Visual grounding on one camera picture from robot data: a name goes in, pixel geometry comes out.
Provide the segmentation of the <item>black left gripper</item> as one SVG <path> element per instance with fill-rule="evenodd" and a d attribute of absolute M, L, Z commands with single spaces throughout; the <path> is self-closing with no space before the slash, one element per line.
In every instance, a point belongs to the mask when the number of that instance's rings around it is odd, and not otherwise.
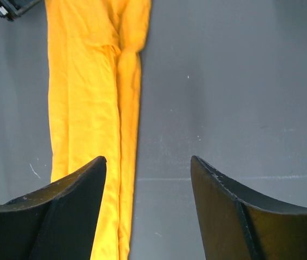
<path fill-rule="evenodd" d="M 14 21 L 31 10 L 41 0 L 0 0 L 0 18 Z"/>

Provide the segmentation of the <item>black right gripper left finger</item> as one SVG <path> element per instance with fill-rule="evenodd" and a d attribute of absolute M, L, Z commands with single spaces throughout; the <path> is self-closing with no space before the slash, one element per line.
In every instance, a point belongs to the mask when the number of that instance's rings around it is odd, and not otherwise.
<path fill-rule="evenodd" d="M 0 259 L 90 259 L 106 180 L 99 156 L 0 204 Z"/>

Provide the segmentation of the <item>orange t shirt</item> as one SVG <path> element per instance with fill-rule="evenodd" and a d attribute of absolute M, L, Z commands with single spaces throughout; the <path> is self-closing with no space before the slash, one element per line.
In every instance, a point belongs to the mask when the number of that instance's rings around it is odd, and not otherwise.
<path fill-rule="evenodd" d="M 91 259 L 130 251 L 141 92 L 151 1 L 46 1 L 51 180 L 96 156 L 107 175 Z"/>

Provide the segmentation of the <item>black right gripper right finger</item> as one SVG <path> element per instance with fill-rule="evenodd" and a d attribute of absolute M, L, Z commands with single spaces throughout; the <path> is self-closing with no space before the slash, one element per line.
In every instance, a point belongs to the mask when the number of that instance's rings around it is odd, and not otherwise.
<path fill-rule="evenodd" d="M 264 195 L 191 157 L 207 259 L 307 259 L 307 207 Z"/>

